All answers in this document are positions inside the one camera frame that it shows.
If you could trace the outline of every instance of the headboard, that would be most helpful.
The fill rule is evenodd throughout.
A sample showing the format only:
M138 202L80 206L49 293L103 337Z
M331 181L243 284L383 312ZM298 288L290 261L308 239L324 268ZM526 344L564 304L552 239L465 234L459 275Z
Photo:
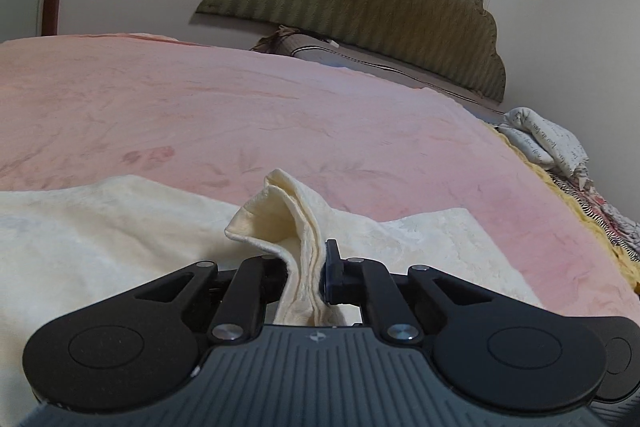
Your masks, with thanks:
M203 0L198 13L279 23L402 60L502 101L505 71L483 0Z

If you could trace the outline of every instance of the cream blanket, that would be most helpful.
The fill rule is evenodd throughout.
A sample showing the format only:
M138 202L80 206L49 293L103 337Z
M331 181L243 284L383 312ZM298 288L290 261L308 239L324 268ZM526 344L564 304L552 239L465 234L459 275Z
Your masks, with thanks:
M357 309L330 308L318 293L328 238L343 257L377 259L395 273L429 264L540 305L463 208L377 223L330 208L280 170L240 209L137 176L0 192L0 425L15 425L35 405L20 356L38 327L201 259L229 269L274 253L289 269L275 322L357 321Z

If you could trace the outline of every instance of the pink blanket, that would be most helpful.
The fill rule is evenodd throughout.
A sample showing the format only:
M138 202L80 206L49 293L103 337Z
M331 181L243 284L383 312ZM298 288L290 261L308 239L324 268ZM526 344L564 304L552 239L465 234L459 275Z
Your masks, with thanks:
M430 89L157 39L37 38L0 46L0 119L0 190L138 174L241 204L279 167L378 221L468 208L549 310L640 323L638 297L591 233Z

